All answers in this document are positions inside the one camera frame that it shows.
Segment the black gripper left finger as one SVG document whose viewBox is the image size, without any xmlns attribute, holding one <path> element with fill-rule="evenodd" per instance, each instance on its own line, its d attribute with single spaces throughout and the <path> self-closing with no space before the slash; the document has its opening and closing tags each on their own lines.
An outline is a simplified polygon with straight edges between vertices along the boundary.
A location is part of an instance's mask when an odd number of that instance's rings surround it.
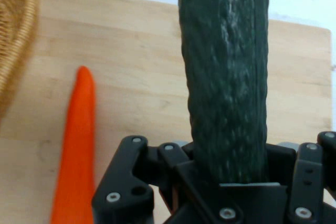
<svg viewBox="0 0 336 224">
<path fill-rule="evenodd" d="M 192 160 L 193 143 L 152 147 L 144 136 L 125 137 L 92 199 L 94 222 L 153 223 L 156 186 L 171 213 L 166 223 L 218 223 Z"/>
</svg>

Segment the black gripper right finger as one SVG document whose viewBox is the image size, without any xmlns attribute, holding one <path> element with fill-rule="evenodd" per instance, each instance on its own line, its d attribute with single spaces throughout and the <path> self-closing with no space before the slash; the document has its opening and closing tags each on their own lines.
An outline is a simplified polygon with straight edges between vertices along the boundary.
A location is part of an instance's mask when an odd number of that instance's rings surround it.
<svg viewBox="0 0 336 224">
<path fill-rule="evenodd" d="M 269 176 L 279 195 L 268 223 L 335 223 L 335 207 L 324 203 L 323 191 L 335 197 L 335 132 L 318 134 L 315 143 L 267 144 Z"/>
</svg>

